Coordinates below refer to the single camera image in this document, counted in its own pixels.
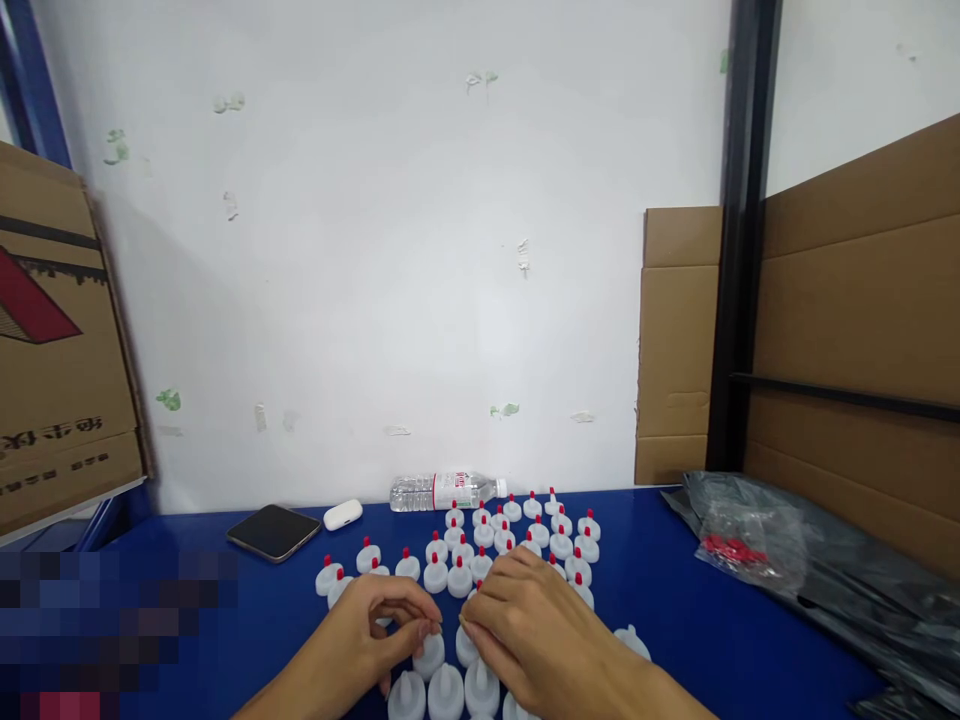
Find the white plastic bottle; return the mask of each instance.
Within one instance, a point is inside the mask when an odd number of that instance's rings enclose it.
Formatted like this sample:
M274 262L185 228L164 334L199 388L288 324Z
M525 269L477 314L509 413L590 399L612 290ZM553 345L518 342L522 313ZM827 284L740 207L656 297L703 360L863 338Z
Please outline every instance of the white plastic bottle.
M520 504L513 499L513 493L510 493L509 502L503 506L503 514L510 522L520 522L520 518L523 517L523 510L520 509Z
M563 504L560 505L557 514L550 519L550 527L554 532L560 532L561 525L563 525L564 534L567 537L573 537L573 520L567 517Z
M531 523L529 527L530 534L533 535L533 541L542 548L550 544L550 531L547 526L540 522L540 516L534 516L536 522Z
M463 694L471 717L497 714L497 708L500 707L500 680L481 658L474 660L467 668Z
M493 546L493 526L487 521L487 518L480 518L480 524L473 531L473 542L477 547Z
M388 720L423 720L427 710L427 689L417 673L404 670L387 698Z
M357 553L357 572L361 575L370 572L373 567L373 559L380 561L380 547L370 544L370 537L363 539L363 549Z
M444 663L427 687L430 720L460 720L463 714L463 676L453 665Z
M326 597L330 594L337 582L337 570L343 570L343 565L331 562L330 556L326 555L323 558L323 570L317 573L317 580L314 583L317 595Z
M414 582L420 580L420 558L410 554L410 548L403 549L403 559L397 563L393 574L397 577L413 578Z
M490 572L490 568L493 566L493 560L487 557L487 549L480 546L480 551L477 553L477 556L470 561L470 572L473 574L473 581L479 583Z
M525 547L538 558L543 557L543 549L533 541L533 532L527 530L527 539L520 543L520 547Z
M463 527L463 510L457 508L457 501L453 501L453 508L447 510L447 514L444 516L444 519L447 521L447 527L453 527L453 521L457 521L457 527Z
M390 509L394 512L449 510L456 500L457 507L468 510L479 507L481 500L506 496L506 480L488 478L480 473L405 475L393 481Z
M600 542L600 523L593 519L592 508L587 510L587 516L585 518L577 520L577 532L579 534L583 535L583 529L587 527L590 528L590 537L593 538L593 541Z

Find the blue tabletop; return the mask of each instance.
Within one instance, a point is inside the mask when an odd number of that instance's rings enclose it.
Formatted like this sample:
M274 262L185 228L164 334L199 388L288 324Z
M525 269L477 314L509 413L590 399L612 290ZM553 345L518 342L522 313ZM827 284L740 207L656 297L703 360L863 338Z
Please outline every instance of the blue tabletop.
M659 491L570 493L560 500L574 521L593 508L603 531L591 588L597 614L611 630L636 626L653 660L719 717L849 720L846 703L882 689L867 666L817 629L756 588L695 559L696 539ZM323 509L304 512L319 518ZM272 565L225 540L247 514L154 517L108 546L106 552L119 554L121 577L219 578L216 597L202 591L206 597L199 602L178 601L203 609L181 614L176 647L161 647L152 670L141 666L146 692L124 695L123 716L170 718L190 708L191 716L229 717L283 668L326 615L325 600L314 592L324 555L355 575L357 551L369 535L392 572L404 546L422 561L432 532L444 528L441 512L392 513L385 504L367 505L358 522L324 530L287 562ZM528 524L525 518L515 524L517 537ZM180 587L183 593L192 586ZM172 606L170 598L154 605L142 582L139 592L139 607ZM131 600L121 607L137 606L135 591ZM448 593L437 601L447 661L459 667L454 637L462 601ZM141 632L144 627L141 611ZM386 717L386 705L374 691L349 717Z

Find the cardboard panel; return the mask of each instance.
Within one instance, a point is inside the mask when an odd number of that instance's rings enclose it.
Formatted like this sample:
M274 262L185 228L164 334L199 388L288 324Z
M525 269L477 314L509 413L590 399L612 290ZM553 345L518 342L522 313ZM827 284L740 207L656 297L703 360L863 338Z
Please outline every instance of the cardboard panel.
M764 257L960 213L960 115L767 199Z
M958 238L954 215L765 260L754 372L960 405Z
M960 522L960 425L756 389L748 436Z
M133 431L0 468L0 535L142 476Z
M643 266L695 267L720 264L723 208L650 208L646 215Z
M634 484L679 483L686 471L703 469L706 457L706 435L638 438Z
M744 471L802 495L931 571L960 580L960 524L748 441Z
M644 268L638 437L706 434L718 278L717 267Z

